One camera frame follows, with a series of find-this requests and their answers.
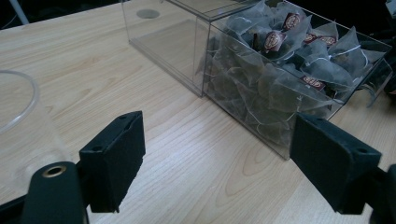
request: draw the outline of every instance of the wooden table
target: wooden table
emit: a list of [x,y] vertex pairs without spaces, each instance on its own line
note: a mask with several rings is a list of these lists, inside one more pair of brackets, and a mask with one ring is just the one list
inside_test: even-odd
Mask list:
[[[367,223],[341,216],[284,161],[207,98],[128,44],[121,5],[0,31],[0,68],[34,77],[73,161],[116,116],[144,113],[147,155],[119,214],[91,223]],[[331,122],[396,162],[396,107],[357,92]]]

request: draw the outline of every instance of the transparent plastic cup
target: transparent plastic cup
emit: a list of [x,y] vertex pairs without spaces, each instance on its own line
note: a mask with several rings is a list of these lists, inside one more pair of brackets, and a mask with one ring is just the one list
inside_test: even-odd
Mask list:
[[37,84],[0,70],[0,203],[25,194],[33,173],[56,161],[70,156],[40,104]]

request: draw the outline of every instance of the black bracket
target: black bracket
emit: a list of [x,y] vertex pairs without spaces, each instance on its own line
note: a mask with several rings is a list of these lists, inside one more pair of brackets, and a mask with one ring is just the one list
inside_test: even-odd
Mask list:
[[299,114],[290,157],[340,214],[373,207],[371,221],[396,223],[396,165],[378,168],[381,153],[326,119]]
[[60,161],[36,171],[26,195],[0,205],[0,223],[89,223],[88,205],[119,212],[145,153],[142,112],[119,116],[79,152],[77,165]]

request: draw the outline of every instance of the light wood grain surface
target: light wood grain surface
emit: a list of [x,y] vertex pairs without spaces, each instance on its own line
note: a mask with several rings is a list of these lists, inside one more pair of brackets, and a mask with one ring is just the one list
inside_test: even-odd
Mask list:
[[[0,31],[0,68],[37,80],[73,161],[116,116],[143,111],[137,178],[119,214],[90,214],[91,223],[368,222],[369,206],[335,214],[293,161],[130,46],[120,4]],[[381,151],[388,170],[396,107],[384,94],[367,102],[357,92],[331,122]]]

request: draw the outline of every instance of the clear plastic box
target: clear plastic box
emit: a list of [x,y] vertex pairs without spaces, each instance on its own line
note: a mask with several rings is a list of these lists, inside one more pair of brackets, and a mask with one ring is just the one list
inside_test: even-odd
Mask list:
[[[265,6],[275,8],[280,2],[269,0]],[[295,113],[305,112],[329,119],[367,80],[372,81],[375,98],[383,81],[392,75],[383,59],[391,47],[357,33],[358,49],[374,50],[380,56],[366,66],[369,61],[364,55],[364,69],[353,84],[349,83],[342,91],[334,93],[315,88],[320,83],[316,79],[307,79],[306,74],[303,78],[301,73],[286,69],[290,59],[295,60],[296,50],[280,59],[270,59],[241,39],[242,35],[231,31],[231,20],[243,18],[252,7],[262,3],[259,0],[132,0],[123,1],[122,7],[129,41],[134,47],[197,95],[209,97],[288,159]],[[292,5],[287,1],[282,4]],[[337,40],[350,31],[298,8],[306,18],[312,15],[310,29],[332,23],[339,34]]]
[[122,0],[130,43],[189,89],[203,96],[210,24],[259,0]]

